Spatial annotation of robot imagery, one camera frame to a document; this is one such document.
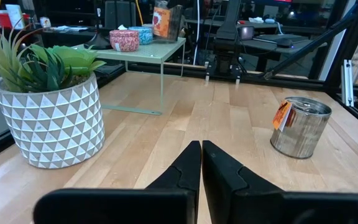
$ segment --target light green side table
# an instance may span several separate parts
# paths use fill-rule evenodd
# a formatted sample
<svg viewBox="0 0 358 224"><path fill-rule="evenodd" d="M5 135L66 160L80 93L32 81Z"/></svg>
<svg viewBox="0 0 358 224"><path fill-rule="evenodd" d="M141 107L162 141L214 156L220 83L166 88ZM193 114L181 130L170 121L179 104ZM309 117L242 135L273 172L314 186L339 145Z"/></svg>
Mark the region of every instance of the light green side table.
<svg viewBox="0 0 358 224"><path fill-rule="evenodd" d="M116 106L116 105L101 105L104 109L110 110L121 110L135 113L144 113L152 115L161 115L163 111L163 84L164 84L164 62L175 53L181 46L183 46L182 53L182 63L181 63L181 73L180 76L183 76L183 62L185 59L185 38L178 38L177 42L169 44L158 44L152 43L149 45L140 45L139 49L135 52L118 52L113 49L111 50L91 50L98 53L98 58L100 59L111 59L111 60L123 60L125 61L125 69L127 72L134 72L128 70L128 62L143 62L143 63L154 63L160 64L160 111L155 110L145 110L141 108L130 108L125 106ZM83 49L83 45L74 46L74 49Z"/></svg>

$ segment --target potted plant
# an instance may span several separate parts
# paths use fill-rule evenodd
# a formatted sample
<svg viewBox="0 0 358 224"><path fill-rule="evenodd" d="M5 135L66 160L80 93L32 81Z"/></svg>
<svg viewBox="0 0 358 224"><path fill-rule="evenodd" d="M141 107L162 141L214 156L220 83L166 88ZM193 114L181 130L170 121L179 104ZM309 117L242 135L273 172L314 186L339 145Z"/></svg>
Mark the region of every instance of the potted plant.
<svg viewBox="0 0 358 224"><path fill-rule="evenodd" d="M0 108L28 163L55 169L95 155L104 142L104 124L93 70L104 62L96 55L56 47L30 47L0 34ZM70 65L79 60L81 66Z"/></svg>

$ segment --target white geometric planter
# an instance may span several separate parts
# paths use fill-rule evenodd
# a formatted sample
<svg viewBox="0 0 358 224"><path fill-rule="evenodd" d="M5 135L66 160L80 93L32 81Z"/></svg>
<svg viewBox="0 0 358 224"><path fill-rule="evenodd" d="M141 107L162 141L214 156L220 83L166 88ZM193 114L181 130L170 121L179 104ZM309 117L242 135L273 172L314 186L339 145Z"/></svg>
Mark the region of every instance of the white geometric planter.
<svg viewBox="0 0 358 224"><path fill-rule="evenodd" d="M77 86L46 93L6 91L0 78L0 108L21 154L33 166L71 166L102 148L104 124L94 74Z"/></svg>

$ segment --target metal can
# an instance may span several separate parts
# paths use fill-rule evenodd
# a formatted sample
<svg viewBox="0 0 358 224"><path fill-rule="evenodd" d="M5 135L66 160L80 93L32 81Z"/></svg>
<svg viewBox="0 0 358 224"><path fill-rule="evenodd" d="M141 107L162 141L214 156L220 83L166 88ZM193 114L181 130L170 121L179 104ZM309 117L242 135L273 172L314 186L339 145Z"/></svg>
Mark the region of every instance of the metal can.
<svg viewBox="0 0 358 224"><path fill-rule="evenodd" d="M284 155L307 159L313 155L332 109L316 100L300 96L285 98L292 103L283 131L276 129L272 146Z"/></svg>

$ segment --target orange label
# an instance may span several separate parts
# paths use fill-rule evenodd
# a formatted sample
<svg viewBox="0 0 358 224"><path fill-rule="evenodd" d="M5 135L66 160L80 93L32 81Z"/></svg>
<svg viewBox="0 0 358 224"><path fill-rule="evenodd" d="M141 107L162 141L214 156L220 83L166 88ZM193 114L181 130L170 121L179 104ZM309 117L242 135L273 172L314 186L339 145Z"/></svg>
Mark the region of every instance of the orange label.
<svg viewBox="0 0 358 224"><path fill-rule="evenodd" d="M283 129L285 122L287 121L291 106L292 103L286 101L281 102L281 105L273 119L273 126L276 130L278 128L280 128L281 130Z"/></svg>
<svg viewBox="0 0 358 224"><path fill-rule="evenodd" d="M154 14L153 14L154 34L160 37L168 37L170 19L171 19L170 10L154 7Z"/></svg>

